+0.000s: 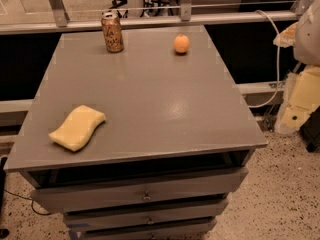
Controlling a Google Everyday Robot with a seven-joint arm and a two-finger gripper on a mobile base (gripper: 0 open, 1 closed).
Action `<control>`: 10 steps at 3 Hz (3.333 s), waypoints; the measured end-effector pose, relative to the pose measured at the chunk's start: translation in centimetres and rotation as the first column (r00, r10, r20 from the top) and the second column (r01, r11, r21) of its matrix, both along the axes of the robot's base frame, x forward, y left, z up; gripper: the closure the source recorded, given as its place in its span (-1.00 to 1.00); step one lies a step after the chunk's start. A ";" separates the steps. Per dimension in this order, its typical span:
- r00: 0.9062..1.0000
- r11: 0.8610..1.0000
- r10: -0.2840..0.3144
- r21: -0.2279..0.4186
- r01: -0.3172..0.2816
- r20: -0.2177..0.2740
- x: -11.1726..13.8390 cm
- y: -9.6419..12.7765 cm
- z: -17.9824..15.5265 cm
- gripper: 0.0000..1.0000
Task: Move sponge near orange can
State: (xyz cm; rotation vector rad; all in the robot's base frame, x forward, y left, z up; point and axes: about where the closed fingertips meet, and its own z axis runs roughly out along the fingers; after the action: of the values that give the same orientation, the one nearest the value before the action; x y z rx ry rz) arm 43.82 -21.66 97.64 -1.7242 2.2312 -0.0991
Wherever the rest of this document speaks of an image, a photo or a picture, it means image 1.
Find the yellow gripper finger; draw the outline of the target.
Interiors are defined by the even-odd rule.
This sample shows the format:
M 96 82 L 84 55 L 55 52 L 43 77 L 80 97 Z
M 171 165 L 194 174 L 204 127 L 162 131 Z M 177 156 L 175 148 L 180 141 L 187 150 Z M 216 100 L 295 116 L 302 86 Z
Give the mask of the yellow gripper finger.
M 293 23 L 289 27 L 287 27 L 285 30 L 283 30 L 273 40 L 273 44 L 283 48 L 293 46 L 295 41 L 295 32 L 296 32 L 297 25 L 298 23 Z
M 274 130 L 289 135 L 298 131 L 320 106 L 320 67 L 307 65 L 299 74 L 289 73 Z

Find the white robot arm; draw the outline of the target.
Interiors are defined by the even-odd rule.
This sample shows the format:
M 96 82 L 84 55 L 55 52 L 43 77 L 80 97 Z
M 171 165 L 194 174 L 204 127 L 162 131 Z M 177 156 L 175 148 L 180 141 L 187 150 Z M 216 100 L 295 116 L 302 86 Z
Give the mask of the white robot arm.
M 292 134 L 320 106 L 320 0 L 314 0 L 299 21 L 276 36 L 278 47 L 293 47 L 294 58 L 305 64 L 300 73 L 289 73 L 275 131 Z

